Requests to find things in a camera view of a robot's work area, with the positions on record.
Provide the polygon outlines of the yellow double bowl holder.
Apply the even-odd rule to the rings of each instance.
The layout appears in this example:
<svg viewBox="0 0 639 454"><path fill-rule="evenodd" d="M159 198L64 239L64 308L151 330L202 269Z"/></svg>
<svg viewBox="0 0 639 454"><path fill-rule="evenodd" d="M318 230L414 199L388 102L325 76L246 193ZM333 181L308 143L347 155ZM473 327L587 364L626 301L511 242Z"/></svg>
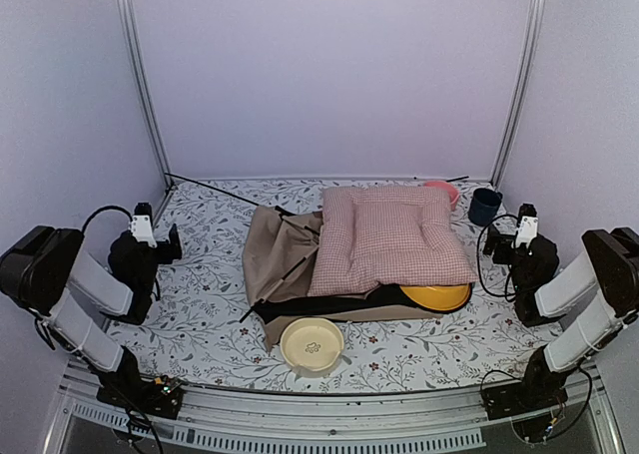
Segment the yellow double bowl holder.
<svg viewBox="0 0 639 454"><path fill-rule="evenodd" d="M472 285L401 286L400 290L412 302L434 312L454 312L470 300Z"/></svg>

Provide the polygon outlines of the beige pet tent fabric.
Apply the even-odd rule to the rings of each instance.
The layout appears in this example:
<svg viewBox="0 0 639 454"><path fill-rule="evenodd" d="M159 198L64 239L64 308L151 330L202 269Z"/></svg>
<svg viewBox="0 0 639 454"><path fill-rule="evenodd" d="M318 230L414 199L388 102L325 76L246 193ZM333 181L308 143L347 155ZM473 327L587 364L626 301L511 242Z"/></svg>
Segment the beige pet tent fabric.
<svg viewBox="0 0 639 454"><path fill-rule="evenodd" d="M321 226L320 212L293 215L278 207L255 209L242 261L249 312L262 323L267 350L280 342L289 324L306 317L337 322L441 317L410 300L396 284L312 297Z"/></svg>

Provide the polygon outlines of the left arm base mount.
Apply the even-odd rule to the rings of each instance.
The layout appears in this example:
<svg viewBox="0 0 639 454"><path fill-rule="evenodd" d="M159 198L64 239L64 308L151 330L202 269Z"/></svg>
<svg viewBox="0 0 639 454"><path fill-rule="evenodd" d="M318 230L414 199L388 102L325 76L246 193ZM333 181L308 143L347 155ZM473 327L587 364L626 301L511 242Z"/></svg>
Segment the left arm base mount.
<svg viewBox="0 0 639 454"><path fill-rule="evenodd" d="M178 418L184 398L181 387L168 389L166 385L156 384L154 381L137 378L125 380L114 373L100 374L99 380L101 387L97 399L100 402L140 414L170 420Z"/></svg>

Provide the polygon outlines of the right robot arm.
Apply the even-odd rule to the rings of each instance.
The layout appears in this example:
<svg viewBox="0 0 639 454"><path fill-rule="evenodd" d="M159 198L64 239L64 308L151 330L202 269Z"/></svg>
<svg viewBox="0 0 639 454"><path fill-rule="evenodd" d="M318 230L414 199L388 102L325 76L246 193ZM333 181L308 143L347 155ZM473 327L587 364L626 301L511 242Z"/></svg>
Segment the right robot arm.
<svg viewBox="0 0 639 454"><path fill-rule="evenodd" d="M595 292L559 337L530 356L515 396L523 409L536 410L583 359L638 319L638 233L630 227L588 230L582 251L563 269L556 244L525 222L514 234L489 226L482 237L483 253L509 267L515 313L527 327L558 321Z"/></svg>

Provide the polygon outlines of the black tent pole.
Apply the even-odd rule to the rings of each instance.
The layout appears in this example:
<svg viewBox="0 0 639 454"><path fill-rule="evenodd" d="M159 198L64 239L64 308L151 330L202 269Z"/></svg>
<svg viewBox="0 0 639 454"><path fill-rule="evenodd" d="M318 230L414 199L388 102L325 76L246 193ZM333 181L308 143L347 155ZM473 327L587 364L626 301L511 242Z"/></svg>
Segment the black tent pole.
<svg viewBox="0 0 639 454"><path fill-rule="evenodd" d="M250 310L307 295L320 247L321 213L255 209L242 254Z"/></svg>
<svg viewBox="0 0 639 454"><path fill-rule="evenodd" d="M223 190L223 189L220 189L220 188L216 188L216 187L214 187L212 185L209 185L209 184L206 184L204 182L196 181L196 180L193 180L193 179L190 179L190 178L187 178L187 177L184 177L184 176L180 176L180 175L175 175L175 174L172 174L172 173L169 173L169 172L164 172L164 175L169 177L171 180L174 180L174 181L177 180L177 181L180 181L180 182L185 182L185 183L190 183L190 184L193 184L193 185L197 185L199 187L206 188L208 190L211 190L211 191L214 191L214 192L216 192L218 194L230 197L230 198L232 198L234 200L238 200L240 202L243 202L245 204L251 205L253 207L258 207L260 205L259 203L256 203L256 202L254 202L252 200L243 198L243 197L241 197L239 195L236 195L234 193L228 192L226 190Z"/></svg>

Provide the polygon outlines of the pink checkered cushion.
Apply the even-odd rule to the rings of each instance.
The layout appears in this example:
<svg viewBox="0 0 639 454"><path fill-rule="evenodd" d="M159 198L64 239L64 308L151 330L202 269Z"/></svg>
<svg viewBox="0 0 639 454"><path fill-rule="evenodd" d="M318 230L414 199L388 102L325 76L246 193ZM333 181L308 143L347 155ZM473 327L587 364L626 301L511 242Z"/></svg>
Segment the pink checkered cushion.
<svg viewBox="0 0 639 454"><path fill-rule="evenodd" d="M438 188L325 189L309 295L360 294L388 284L455 286L476 281L450 216L449 195Z"/></svg>

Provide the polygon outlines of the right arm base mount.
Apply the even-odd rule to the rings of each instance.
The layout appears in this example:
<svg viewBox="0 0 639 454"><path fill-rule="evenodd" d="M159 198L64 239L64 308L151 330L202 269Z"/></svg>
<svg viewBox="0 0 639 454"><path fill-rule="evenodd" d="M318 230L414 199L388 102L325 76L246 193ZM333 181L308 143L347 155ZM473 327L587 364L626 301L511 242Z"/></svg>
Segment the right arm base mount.
<svg viewBox="0 0 639 454"><path fill-rule="evenodd" d="M482 388L480 395L489 420L525 415L511 427L522 441L536 444L549 439L568 400L564 388L554 392L534 393L522 382Z"/></svg>

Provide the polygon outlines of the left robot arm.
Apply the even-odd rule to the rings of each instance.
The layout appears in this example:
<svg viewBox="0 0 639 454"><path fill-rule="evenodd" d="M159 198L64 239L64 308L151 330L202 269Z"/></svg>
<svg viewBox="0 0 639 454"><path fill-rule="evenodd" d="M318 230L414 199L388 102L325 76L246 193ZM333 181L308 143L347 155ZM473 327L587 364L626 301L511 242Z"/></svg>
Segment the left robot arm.
<svg viewBox="0 0 639 454"><path fill-rule="evenodd" d="M1 292L84 357L128 408L141 407L152 385L135 355L96 322L102 315L142 324L159 298L160 246L126 230L111 244L102 266L76 228L36 226L1 255Z"/></svg>

